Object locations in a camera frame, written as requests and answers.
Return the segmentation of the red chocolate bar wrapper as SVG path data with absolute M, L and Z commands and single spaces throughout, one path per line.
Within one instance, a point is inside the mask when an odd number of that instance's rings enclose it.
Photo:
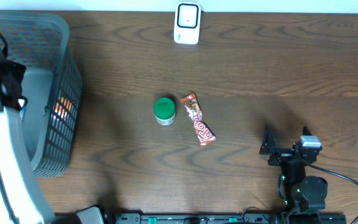
M 194 93 L 181 99 L 189 118 L 193 122 L 196 136 L 201 146 L 206 146 L 216 140 L 216 136 L 208 128 L 208 125 L 203 121 L 203 111 L 200 108 L 196 95 Z

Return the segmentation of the green lid jar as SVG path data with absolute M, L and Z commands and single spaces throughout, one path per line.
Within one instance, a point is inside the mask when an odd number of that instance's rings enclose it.
M 170 98 L 159 98 L 154 104 L 154 115 L 156 121 L 163 125 L 171 125 L 176 116 L 176 108 L 173 100 Z

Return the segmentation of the orange small box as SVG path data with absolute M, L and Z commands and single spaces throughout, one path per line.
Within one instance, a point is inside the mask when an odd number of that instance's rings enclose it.
M 62 119 L 66 120 L 71 113 L 73 104 L 67 98 L 60 96 L 55 103 L 53 111 Z

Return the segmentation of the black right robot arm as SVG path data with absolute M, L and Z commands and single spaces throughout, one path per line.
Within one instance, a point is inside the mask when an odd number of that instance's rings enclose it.
M 260 155 L 268 155 L 268 165 L 279 166 L 278 194 L 286 207 L 270 217 L 270 223 L 321 223 L 326 208 L 328 183 L 322 177 L 306 175 L 306 166 L 316 162 L 322 145 L 309 129 L 291 148 L 278 147 L 270 127 L 266 127 Z

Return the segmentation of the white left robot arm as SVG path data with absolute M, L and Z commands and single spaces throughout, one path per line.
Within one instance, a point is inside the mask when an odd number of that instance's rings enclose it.
M 25 148 L 20 100 L 26 67 L 8 60 L 0 33 L 0 223 L 53 223 Z

